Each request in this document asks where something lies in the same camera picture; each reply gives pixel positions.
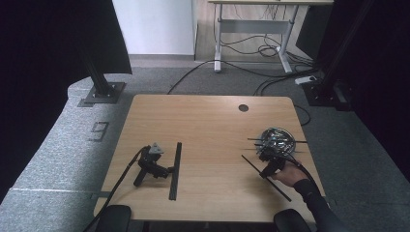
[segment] gray carpet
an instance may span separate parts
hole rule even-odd
[[[92,219],[96,193],[103,184],[132,97],[165,94],[189,70],[134,68],[133,75],[108,74],[108,81],[127,83],[117,104],[77,107],[93,84],[87,78],[72,85],[63,113],[0,207],[0,231],[81,231]],[[237,69],[214,73],[201,68],[187,76],[172,94],[251,96],[266,79]],[[309,112],[311,121],[303,130],[327,200],[352,231],[408,231],[410,184],[354,112],[308,106],[294,79],[279,82],[264,93],[289,97]],[[301,122],[308,119],[304,111],[297,112]],[[90,140],[100,136],[91,132],[96,122],[109,123],[101,142]],[[176,231],[197,231],[197,224],[183,226],[186,229]],[[153,224],[153,231],[162,228],[163,224]],[[140,230],[141,222],[133,221],[130,231]]]

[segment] metal bracket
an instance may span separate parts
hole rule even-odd
[[[125,82],[108,82],[109,90],[107,95],[99,94],[97,92],[96,86],[93,86],[83,103],[117,103],[125,85]]]

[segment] wall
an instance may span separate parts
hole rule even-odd
[[[128,53],[193,55],[192,1],[113,0]]]

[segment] wooden table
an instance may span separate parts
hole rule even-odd
[[[239,110],[245,104],[249,110]],[[137,95],[121,133],[102,191],[111,191],[134,154],[157,142],[164,150],[161,166],[173,165],[177,142],[182,142],[177,200],[168,200],[171,177],[147,175],[142,185],[132,183],[135,164],[110,204],[128,205],[140,220],[271,222],[288,208],[314,221],[294,189],[275,183],[292,199],[288,202],[241,157],[259,169],[266,166],[248,138],[269,127],[286,129],[296,140],[306,140],[293,103],[288,98],[238,96]],[[324,194],[307,144],[297,144],[300,160]],[[105,198],[98,200],[95,214]]]
[[[286,47],[289,42],[293,24],[295,23],[296,14],[300,5],[332,5],[334,0],[208,0],[209,3],[218,4],[219,18],[216,34],[216,51],[215,51],[215,72],[220,72],[221,33],[249,33],[249,34],[282,34],[283,40],[277,47],[278,56],[287,73],[292,73],[287,55]],[[293,5],[293,12],[288,21],[284,20],[238,20],[222,18],[222,5],[239,4],[239,5]]]

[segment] hole in table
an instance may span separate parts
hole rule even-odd
[[[240,104],[239,105],[239,110],[241,110],[242,112],[247,112],[249,110],[249,107],[245,104]]]

